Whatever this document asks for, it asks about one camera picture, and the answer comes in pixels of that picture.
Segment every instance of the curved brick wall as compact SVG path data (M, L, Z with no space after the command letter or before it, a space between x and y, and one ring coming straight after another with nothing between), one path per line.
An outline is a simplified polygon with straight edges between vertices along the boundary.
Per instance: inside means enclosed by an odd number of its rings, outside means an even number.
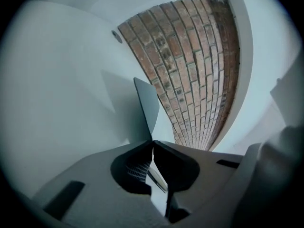
M119 30L155 86L176 143L209 150L229 114L238 79L238 35L228 3L165 3Z

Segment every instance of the black slot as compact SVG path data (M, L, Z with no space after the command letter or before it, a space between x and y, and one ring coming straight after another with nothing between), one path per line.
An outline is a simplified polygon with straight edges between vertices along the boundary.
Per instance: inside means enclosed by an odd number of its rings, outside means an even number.
M44 211L53 218L61 220L84 186L85 184L80 181L69 182L57 196L46 205Z
M226 161L226 160L219 160L217 162L217 164L220 164L220 165L224 165L224 166L228 166L228 167L231 167L231 168L238 168L239 166L239 163L236 163L236 162L231 162L231 161Z

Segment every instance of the gray plastic surface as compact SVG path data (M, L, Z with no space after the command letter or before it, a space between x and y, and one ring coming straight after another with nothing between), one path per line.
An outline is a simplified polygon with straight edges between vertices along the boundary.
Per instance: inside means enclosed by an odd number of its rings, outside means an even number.
M150 201L149 195L132 194L112 178L114 158L144 142L87 156L47 183L33 198L44 207L71 180L85 187L62 221L78 228L148 228L168 224Z
M215 197L237 170L217 164L217 161L226 160L241 163L243 159L241 155L202 151L166 141L162 141L162 143L192 157L199 164L199 175L192 186L186 191L174 193L179 208L186 209L188 212L197 211Z

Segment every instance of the gray panel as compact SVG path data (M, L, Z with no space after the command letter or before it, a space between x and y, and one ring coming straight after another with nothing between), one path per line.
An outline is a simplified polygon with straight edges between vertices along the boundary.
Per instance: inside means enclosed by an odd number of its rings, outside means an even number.
M160 109L156 89L154 86L138 78L134 78L134 84L139 100L141 102L142 111L146 118L150 134L152 135L156 124L158 111Z
M33 198L44 207L71 180L85 184L62 221L73 227L150 228L167 225L150 195L125 191L113 179L113 160L144 142L87 156L47 183Z
M174 227L231 227L235 209L251 180L257 161L258 149L259 144L251 145L240 166L224 187L188 218L174 224Z
M193 213L223 189L236 169L217 164L219 160L241 163L243 156L202 151L161 141L165 145L192 157L199 164L199 175L192 186L174 193L179 208Z

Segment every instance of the dark recess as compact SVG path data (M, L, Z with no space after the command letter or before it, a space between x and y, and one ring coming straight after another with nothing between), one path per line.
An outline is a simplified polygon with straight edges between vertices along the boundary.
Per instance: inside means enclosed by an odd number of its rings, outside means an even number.
M115 39L118 40L118 42L122 44L123 40L114 30L112 30L112 35L114 35Z
M238 168L239 166L239 163L236 163L236 162L231 162L231 161L226 161L226 160L219 160L217 161L217 164L219 165L224 165L224 166L228 166L228 167L231 167L231 168Z

